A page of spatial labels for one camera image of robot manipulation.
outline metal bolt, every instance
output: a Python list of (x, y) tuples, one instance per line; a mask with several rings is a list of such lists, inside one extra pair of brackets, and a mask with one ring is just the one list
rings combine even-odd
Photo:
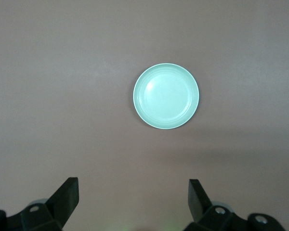
[(226, 211), (221, 207), (215, 208), (215, 212), (217, 212), (218, 214), (225, 214), (226, 213)]
[(256, 219), (259, 223), (262, 223), (262, 224), (268, 223), (268, 220), (267, 220), (265, 217), (260, 216), (260, 215), (255, 216), (255, 219)]
[(38, 206), (33, 206), (32, 208), (30, 208), (30, 212), (36, 212), (38, 211), (39, 207)]

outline gray table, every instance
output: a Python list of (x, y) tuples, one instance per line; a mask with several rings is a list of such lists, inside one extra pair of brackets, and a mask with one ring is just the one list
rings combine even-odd
[[(200, 104), (172, 130), (137, 115), (158, 63)], [(65, 231), (180, 231), (188, 179), (289, 231), (289, 0), (0, 1), (0, 209), (79, 177)]]

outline plate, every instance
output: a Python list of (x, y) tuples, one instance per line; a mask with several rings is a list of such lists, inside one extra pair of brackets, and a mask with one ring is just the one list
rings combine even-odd
[(199, 89), (194, 77), (176, 64), (157, 64), (138, 78), (133, 92), (135, 109), (147, 124), (177, 128), (195, 113)]

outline mint green plate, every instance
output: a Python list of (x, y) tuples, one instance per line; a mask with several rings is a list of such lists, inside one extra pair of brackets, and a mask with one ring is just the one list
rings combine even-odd
[(194, 77), (176, 64), (157, 64), (138, 78), (134, 106), (147, 124), (171, 129), (185, 124), (195, 113), (199, 89)]

